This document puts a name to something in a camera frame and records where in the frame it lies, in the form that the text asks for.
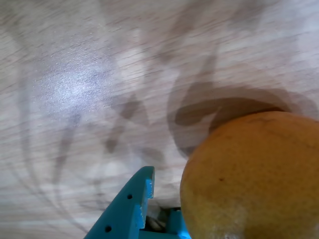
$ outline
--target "light wooden table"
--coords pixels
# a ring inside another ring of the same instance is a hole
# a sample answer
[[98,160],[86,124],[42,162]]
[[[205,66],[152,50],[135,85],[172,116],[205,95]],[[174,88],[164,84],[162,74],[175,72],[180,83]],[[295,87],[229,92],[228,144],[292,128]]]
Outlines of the light wooden table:
[[319,1],[0,0],[0,239],[82,238],[140,167],[179,205],[221,123],[318,119]]

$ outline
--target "orange fruit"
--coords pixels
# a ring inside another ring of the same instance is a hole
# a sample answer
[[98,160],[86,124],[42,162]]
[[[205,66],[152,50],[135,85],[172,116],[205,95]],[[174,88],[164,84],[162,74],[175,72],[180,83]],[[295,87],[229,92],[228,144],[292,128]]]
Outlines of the orange fruit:
[[258,113],[215,130],[186,164],[192,239],[319,239],[319,123]]

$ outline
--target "teal plastic part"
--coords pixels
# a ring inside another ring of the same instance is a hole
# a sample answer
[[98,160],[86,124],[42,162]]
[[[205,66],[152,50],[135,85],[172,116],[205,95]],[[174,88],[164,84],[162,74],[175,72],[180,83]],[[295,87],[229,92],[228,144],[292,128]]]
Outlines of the teal plastic part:
[[84,239],[191,239],[180,209],[171,209],[166,233],[145,227],[148,199],[154,194],[154,167],[143,167],[127,182]]
[[126,183],[84,239],[137,239],[154,194],[154,167],[141,168]]

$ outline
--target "screw hole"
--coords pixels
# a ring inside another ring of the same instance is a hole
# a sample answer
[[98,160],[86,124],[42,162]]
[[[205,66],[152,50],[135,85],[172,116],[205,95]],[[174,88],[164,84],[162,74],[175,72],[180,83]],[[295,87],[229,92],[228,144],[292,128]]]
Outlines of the screw hole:
[[111,227],[111,226],[106,226],[106,227],[105,227],[105,232],[106,232],[106,233],[109,233],[111,230],[112,230],[112,227]]

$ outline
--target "wood grain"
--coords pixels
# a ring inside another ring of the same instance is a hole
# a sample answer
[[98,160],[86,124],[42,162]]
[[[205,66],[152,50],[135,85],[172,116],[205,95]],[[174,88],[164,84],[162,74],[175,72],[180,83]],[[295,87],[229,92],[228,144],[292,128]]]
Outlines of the wood grain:
[[0,238],[82,238],[156,168],[179,205],[189,154],[220,124],[318,119],[315,0],[0,0]]

